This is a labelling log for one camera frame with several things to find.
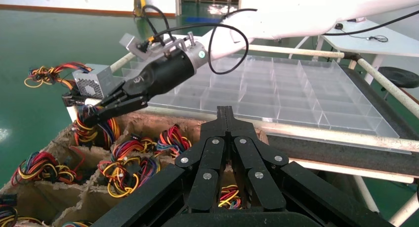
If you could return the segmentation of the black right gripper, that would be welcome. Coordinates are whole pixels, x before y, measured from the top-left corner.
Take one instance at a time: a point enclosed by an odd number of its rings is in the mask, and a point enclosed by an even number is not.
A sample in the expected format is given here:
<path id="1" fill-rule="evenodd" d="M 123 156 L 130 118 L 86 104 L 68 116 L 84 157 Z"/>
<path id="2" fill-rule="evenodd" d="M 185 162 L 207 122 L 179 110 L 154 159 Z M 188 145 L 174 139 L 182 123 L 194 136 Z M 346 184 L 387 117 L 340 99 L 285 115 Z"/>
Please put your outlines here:
<path id="1" fill-rule="evenodd" d="M 83 124 L 93 127 L 127 113 L 146 108 L 148 99 L 169 92 L 195 74 L 192 62 L 180 49 L 171 56 L 162 56 L 149 64 L 133 79 L 120 83 L 93 111 L 83 119 Z"/>

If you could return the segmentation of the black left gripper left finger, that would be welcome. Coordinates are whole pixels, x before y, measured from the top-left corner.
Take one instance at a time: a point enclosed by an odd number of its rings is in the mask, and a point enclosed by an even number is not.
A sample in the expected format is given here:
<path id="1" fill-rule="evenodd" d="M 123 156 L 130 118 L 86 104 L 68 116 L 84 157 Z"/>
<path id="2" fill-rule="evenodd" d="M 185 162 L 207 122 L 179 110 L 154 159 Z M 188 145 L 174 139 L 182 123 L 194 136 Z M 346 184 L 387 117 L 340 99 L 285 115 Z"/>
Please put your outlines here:
<path id="1" fill-rule="evenodd" d="M 201 124 L 199 141 L 175 159 L 185 170 L 182 184 L 189 213 L 209 213 L 218 206 L 220 176 L 225 169 L 229 106 L 217 107 L 217 118 Z"/>

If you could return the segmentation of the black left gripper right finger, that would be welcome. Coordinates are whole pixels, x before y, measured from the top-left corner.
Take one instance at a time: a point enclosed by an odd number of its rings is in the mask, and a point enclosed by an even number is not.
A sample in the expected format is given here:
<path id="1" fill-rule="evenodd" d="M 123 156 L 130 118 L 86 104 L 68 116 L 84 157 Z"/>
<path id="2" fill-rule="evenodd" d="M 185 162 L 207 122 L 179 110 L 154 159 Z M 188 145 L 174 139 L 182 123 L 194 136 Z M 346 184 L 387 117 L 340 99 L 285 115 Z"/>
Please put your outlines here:
<path id="1" fill-rule="evenodd" d="M 231 106 L 227 107 L 227 131 L 234 177 L 247 206 L 265 212 L 285 210 L 286 200 L 271 171 L 285 165 L 287 158 L 262 142 L 252 123 L 236 119 Z"/>

